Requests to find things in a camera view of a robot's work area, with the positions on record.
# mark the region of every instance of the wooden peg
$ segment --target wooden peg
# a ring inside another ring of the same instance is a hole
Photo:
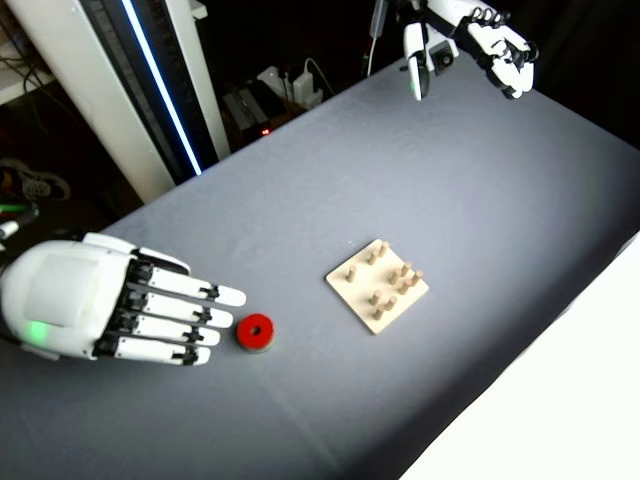
[[[409,290],[409,287],[411,287],[411,280],[407,278],[398,292],[400,293],[400,295],[404,295]]]
[[[373,292],[373,296],[371,297],[371,300],[369,300],[369,303],[371,303],[371,305],[377,305],[381,296],[382,292],[380,290],[376,290]]]
[[[382,246],[380,247],[380,250],[378,251],[378,256],[380,258],[384,257],[384,254],[387,253],[387,250],[389,250],[389,242],[382,242]]]
[[[379,305],[378,308],[376,309],[376,313],[373,314],[373,318],[375,318],[376,320],[380,320],[382,318],[383,313],[384,313],[384,307],[382,305]]]
[[[402,266],[402,270],[400,270],[400,276],[404,277],[407,273],[409,273],[409,270],[411,270],[411,263],[405,262],[405,264]]]
[[[347,282],[353,283],[355,278],[356,278],[356,266],[355,265],[351,265],[349,267],[349,273],[347,274]]]
[[[411,279],[411,286],[415,287],[418,284],[418,282],[422,280],[422,277],[424,277],[424,272],[422,272],[421,270],[418,270],[413,276],[413,278]]]
[[[400,279],[400,270],[395,270],[389,277],[389,283],[391,285],[395,285],[396,283],[398,283],[399,279]]]
[[[389,301],[386,304],[386,309],[387,311],[391,311],[393,309],[393,307],[396,306],[396,303],[398,303],[398,297],[396,297],[395,295],[393,297],[391,297],[389,299]]]

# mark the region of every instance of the shoe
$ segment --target shoe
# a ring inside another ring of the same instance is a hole
[[[0,159],[0,191],[31,201],[62,201],[71,197],[71,187],[60,176],[34,172],[24,162],[13,158]]]

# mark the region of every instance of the blue light strip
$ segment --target blue light strip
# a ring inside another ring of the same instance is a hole
[[[173,124],[178,131],[178,135],[180,136],[180,140],[182,141],[182,145],[184,146],[185,151],[187,152],[187,156],[189,157],[189,161],[193,166],[193,171],[196,172],[196,175],[202,174],[202,170],[200,169],[200,165],[198,165],[198,160],[196,159],[195,153],[193,153],[193,149],[191,148],[191,144],[187,139],[187,134],[182,127],[182,123],[180,122],[180,118],[178,118],[178,112],[176,112],[175,107],[173,106],[173,102],[171,101],[171,97],[169,96],[169,92],[167,91],[167,87],[164,84],[164,80],[162,79],[162,75],[160,74],[160,70],[158,70],[158,65],[156,64],[155,59],[153,58],[153,53],[151,53],[151,48],[149,48],[149,43],[147,42],[147,38],[144,36],[144,32],[142,31],[142,26],[140,25],[140,21],[138,20],[138,16],[136,15],[136,11],[133,8],[133,4],[131,0],[122,0],[122,5],[124,6],[125,11],[127,12],[127,17],[129,17],[129,22],[133,27],[133,32],[136,34],[136,38],[138,39],[138,43],[140,44],[140,48],[142,48],[142,53],[144,54],[144,58],[151,69],[151,74],[153,75],[153,79],[158,86],[158,90],[160,90],[160,95],[162,96],[162,100],[164,100],[164,104],[167,106],[167,110],[169,111],[169,116],[173,121]]]

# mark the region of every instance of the robotic hand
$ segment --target robotic hand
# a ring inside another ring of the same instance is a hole
[[[107,235],[48,241],[2,271],[2,314],[23,349],[49,359],[202,365],[220,340],[213,328],[233,323],[212,305],[239,307],[246,296],[190,273],[180,260]]]
[[[404,51],[416,100],[429,90],[429,74],[443,73],[458,57],[458,46],[486,71],[507,98],[519,98],[533,87],[538,49],[506,25],[509,13],[480,0],[378,0],[371,34],[381,35],[386,6],[396,8],[404,23]]]

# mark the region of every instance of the red disc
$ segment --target red disc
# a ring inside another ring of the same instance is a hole
[[[238,343],[252,352],[261,352],[273,341],[273,322],[266,315],[254,313],[238,324]]]

